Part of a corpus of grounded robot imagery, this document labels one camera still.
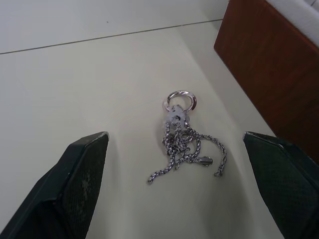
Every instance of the white surface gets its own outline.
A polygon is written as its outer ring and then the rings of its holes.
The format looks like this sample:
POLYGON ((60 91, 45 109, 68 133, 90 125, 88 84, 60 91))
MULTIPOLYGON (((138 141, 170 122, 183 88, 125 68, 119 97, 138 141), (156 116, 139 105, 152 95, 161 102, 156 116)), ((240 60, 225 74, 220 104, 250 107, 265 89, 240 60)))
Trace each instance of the white surface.
POLYGON ((0 55, 0 230, 35 182, 71 142, 108 131, 100 196, 87 239, 282 239, 259 194, 242 141, 272 134, 213 50, 220 22, 209 22, 0 55), (228 150, 202 155, 212 167, 166 166, 160 143, 163 99, 188 90, 198 132, 228 150))
POLYGON ((227 0, 4 0, 0 53, 222 19, 227 0))
POLYGON ((319 12, 304 0, 266 0, 319 47, 319 12))

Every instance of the metal chain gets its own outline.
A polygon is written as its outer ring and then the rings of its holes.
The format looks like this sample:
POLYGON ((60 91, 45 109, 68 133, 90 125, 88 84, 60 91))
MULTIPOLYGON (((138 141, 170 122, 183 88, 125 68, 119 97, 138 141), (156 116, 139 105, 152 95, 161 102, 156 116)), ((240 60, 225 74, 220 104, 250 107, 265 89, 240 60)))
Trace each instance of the metal chain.
POLYGON ((222 176, 225 163, 227 160, 227 152, 224 145, 221 142, 219 142, 218 139, 212 136, 197 133, 189 126, 189 124, 186 121, 184 122, 184 129, 180 123, 176 123, 174 127, 176 129, 174 130, 174 134, 172 134, 170 133, 170 123, 168 121, 165 123, 165 136, 162 143, 164 144, 166 153, 169 156, 168 166, 165 169, 152 174, 148 179, 148 183, 151 184, 156 177, 170 172, 173 167, 175 168, 175 170, 177 170, 179 166, 184 162, 201 163, 205 166, 208 166, 209 164, 202 162, 202 158, 198 157, 201 149, 201 140, 203 139, 215 143, 221 150, 222 159, 218 167, 218 170, 214 173, 214 176, 222 176), (193 154, 187 154, 187 152, 190 151, 190 148, 187 145, 194 140, 196 140, 196 150, 193 154), (181 158, 175 159, 178 154, 181 155, 181 158))

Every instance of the keyring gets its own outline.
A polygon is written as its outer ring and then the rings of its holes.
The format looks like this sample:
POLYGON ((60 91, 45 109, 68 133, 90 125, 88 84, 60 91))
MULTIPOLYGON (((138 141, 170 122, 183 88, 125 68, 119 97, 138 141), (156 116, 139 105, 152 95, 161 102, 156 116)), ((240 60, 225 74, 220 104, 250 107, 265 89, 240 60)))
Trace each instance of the keyring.
POLYGON ((191 104, 190 106, 184 110, 184 112, 189 112, 195 109, 196 105, 197 105, 197 99, 195 97, 194 94, 188 92, 188 91, 175 91, 173 93, 171 93, 168 98, 164 101, 164 107, 167 110, 167 112, 170 111, 170 107, 169 107, 169 102, 172 98, 177 97, 177 96, 187 96, 190 98, 191 100, 191 104))

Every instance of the chain link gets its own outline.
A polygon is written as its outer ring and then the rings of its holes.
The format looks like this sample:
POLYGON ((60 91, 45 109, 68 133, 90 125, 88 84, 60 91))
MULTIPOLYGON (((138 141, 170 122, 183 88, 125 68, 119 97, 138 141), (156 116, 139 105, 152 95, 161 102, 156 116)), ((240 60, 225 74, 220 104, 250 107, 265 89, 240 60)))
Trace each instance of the chain link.
POLYGON ((151 184, 156 177, 170 172, 173 167, 175 168, 175 170, 177 170, 179 166, 184 162, 200 163, 198 155, 201 149, 201 140, 203 139, 215 143, 221 150, 222 159, 218 170, 214 173, 214 176, 222 176, 227 160, 227 152, 224 145, 219 142, 218 139, 212 136, 197 133, 189 126, 187 122, 184 122, 184 127, 182 127, 180 123, 176 123, 174 127, 175 130, 173 134, 170 132, 170 123, 168 121, 165 123, 165 136, 162 143, 164 144, 166 153, 169 156, 168 166, 163 170, 153 173, 149 177, 148 183, 151 184), (190 151, 188 144, 194 140, 196 141, 196 150, 193 154, 187 154, 187 152, 190 151), (179 159, 175 159, 178 154, 180 154, 181 157, 179 159))

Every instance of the lobster clasp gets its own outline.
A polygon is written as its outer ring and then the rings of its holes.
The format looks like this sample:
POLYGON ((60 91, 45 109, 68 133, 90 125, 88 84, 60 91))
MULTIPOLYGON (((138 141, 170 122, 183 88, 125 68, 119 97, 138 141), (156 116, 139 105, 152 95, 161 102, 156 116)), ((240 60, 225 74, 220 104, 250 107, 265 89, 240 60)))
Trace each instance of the lobster clasp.
POLYGON ((198 158, 198 163, 200 163, 201 165, 203 166, 209 166, 209 165, 212 165, 213 164, 213 160, 210 158, 210 157, 199 157, 198 158))

